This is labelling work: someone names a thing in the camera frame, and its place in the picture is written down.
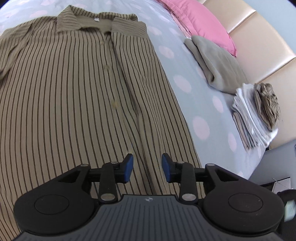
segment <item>bed sheet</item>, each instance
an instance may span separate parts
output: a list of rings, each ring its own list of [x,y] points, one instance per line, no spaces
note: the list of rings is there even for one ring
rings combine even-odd
[[[249,178],[264,153],[261,146],[245,151],[231,116],[233,96],[211,88],[187,50],[185,36],[169,12],[154,0],[10,0],[0,9],[0,34],[7,28],[43,16],[58,15],[68,5],[91,12],[135,13],[147,25],[188,123],[200,161],[215,163]]]

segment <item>stack of folded clothes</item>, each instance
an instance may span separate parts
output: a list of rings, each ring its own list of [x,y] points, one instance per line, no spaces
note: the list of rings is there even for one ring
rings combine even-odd
[[[243,84],[232,105],[233,120],[246,150],[268,147],[277,135],[280,108],[271,84]]]

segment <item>beige headboard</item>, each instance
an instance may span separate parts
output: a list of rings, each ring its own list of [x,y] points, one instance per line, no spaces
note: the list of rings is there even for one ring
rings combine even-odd
[[[270,148],[296,138],[296,54],[278,32],[243,0],[198,0],[221,22],[237,47],[251,83],[271,83],[281,120]]]

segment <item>shirt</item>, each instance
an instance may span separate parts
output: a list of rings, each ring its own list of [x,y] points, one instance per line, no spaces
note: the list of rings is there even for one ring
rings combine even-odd
[[[12,206],[19,196],[82,163],[97,168],[132,153],[120,196],[178,194],[165,180],[163,153],[200,166],[146,25],[134,14],[68,6],[6,30],[0,115],[1,240],[18,234]],[[94,184],[93,197],[97,190]]]

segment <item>pillow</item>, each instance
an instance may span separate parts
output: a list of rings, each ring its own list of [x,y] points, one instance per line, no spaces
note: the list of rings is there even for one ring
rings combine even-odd
[[[185,40],[185,44],[202,68],[210,86],[224,93],[235,94],[243,83],[249,83],[236,58],[212,41],[192,36]]]
[[[189,34],[204,37],[226,49],[233,56],[234,42],[219,20],[197,0],[159,0],[167,5]]]

